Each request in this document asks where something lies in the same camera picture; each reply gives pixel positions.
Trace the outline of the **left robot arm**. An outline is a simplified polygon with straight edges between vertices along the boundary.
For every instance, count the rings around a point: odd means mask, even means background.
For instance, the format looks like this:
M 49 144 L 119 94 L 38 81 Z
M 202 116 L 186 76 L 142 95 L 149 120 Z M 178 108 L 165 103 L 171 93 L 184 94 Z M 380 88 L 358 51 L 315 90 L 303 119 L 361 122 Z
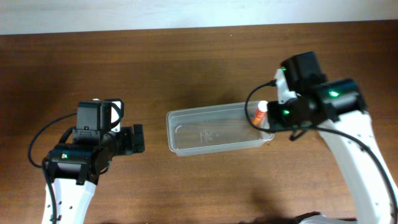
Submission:
M 145 150 L 141 124 L 121 127 L 119 98 L 82 101 L 76 125 L 42 160 L 46 199 L 42 223 L 83 223 L 101 175 L 116 156 Z

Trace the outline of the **orange bottle white cap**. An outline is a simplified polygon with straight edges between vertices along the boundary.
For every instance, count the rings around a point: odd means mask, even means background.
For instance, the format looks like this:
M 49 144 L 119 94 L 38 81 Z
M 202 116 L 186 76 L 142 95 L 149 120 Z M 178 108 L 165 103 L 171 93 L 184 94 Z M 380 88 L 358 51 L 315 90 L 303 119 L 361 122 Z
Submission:
M 267 104 L 268 104 L 267 101 L 260 101 L 257 104 L 257 110 L 252 119 L 252 123 L 255 126 L 258 126 L 260 124 L 260 122 L 262 121 L 262 119 L 265 117 L 265 115 L 267 113 Z

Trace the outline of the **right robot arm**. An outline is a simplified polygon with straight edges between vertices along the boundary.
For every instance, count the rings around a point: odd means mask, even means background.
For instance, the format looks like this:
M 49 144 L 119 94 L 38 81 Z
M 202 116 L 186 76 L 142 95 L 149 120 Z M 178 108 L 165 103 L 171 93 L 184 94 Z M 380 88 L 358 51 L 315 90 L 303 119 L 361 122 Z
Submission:
M 358 223 L 397 223 L 397 187 L 374 137 L 357 83 L 329 81 L 314 52 L 284 60 L 275 74 L 276 101 L 268 104 L 270 131 L 292 141 L 317 131 L 330 148 L 353 197 Z

